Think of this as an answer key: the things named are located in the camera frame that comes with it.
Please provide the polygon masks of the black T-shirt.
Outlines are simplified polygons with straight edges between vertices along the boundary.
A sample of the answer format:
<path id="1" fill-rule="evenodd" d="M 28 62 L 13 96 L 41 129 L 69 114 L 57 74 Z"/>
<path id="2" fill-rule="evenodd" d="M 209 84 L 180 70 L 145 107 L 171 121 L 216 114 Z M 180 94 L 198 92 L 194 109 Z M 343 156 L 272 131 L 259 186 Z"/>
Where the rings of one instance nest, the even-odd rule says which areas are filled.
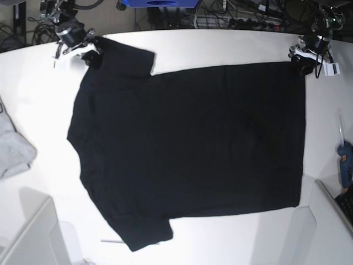
<path id="1" fill-rule="evenodd" d="M 306 85 L 294 63 L 154 76 L 154 53 L 98 45 L 67 138 L 89 197 L 130 250 L 170 240 L 170 219 L 299 204 Z"/>

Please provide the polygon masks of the blue box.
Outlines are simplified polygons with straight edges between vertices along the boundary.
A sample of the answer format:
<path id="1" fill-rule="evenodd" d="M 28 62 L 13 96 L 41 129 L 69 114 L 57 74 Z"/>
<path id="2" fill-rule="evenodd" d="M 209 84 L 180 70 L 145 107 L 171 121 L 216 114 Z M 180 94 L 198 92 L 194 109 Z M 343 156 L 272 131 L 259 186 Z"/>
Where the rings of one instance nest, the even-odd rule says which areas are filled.
<path id="1" fill-rule="evenodd" d="M 131 8 L 179 7 L 194 8 L 198 0 L 123 0 L 123 4 Z"/>

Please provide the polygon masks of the blue glue gun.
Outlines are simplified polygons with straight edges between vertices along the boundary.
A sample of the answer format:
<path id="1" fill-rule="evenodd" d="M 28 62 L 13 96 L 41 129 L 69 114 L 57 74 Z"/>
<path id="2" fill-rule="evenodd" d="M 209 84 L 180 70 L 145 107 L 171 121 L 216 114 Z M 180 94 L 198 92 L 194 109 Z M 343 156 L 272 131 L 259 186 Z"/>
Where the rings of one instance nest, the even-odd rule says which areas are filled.
<path id="1" fill-rule="evenodd" d="M 339 145 L 336 149 L 339 155 L 340 184 L 344 189 L 352 186 L 352 144 L 345 140 L 341 116 L 336 115 Z"/>

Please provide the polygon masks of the grey folded cloth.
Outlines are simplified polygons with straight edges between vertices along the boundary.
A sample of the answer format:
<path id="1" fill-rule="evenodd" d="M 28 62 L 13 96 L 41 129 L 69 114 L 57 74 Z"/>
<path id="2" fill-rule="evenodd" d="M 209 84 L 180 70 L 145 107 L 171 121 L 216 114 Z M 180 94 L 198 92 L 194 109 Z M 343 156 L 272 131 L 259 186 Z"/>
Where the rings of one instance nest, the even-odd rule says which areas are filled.
<path id="1" fill-rule="evenodd" d="M 36 148 L 17 132 L 1 100 L 1 178 L 29 170 L 36 155 Z"/>

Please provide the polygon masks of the black keyboard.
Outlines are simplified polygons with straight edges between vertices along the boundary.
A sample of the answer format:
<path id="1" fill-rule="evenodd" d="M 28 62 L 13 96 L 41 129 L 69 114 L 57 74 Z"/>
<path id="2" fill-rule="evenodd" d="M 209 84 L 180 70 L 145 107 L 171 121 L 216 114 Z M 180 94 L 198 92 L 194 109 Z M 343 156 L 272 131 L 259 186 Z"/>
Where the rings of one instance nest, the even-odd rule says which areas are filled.
<path id="1" fill-rule="evenodd" d="M 334 198 L 339 218 L 352 236 L 352 186 Z"/>

